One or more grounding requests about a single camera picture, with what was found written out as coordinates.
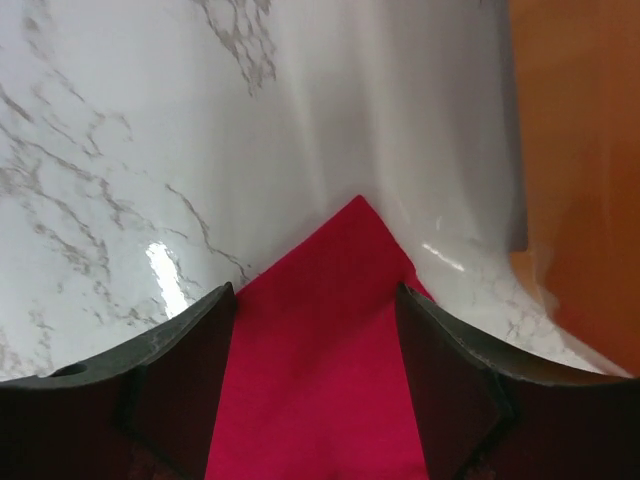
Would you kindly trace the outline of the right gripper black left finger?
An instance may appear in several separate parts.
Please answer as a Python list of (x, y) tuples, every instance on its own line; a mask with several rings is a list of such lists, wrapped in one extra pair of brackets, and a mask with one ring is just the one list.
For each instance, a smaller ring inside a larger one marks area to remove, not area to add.
[(2, 478), (203, 478), (235, 312), (226, 283), (101, 354), (2, 382)]

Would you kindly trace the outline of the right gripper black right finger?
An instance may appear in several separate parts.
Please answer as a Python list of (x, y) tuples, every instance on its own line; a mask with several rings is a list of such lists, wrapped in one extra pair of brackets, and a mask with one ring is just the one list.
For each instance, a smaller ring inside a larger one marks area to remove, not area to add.
[(407, 285), (395, 316), (432, 479), (635, 479), (639, 383), (552, 362)]

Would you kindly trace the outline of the red t shirt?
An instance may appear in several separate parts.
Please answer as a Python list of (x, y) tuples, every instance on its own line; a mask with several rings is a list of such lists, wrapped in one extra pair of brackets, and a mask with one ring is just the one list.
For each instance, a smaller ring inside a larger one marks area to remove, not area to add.
[(208, 478), (426, 477), (399, 283), (415, 267), (356, 197), (238, 293)]

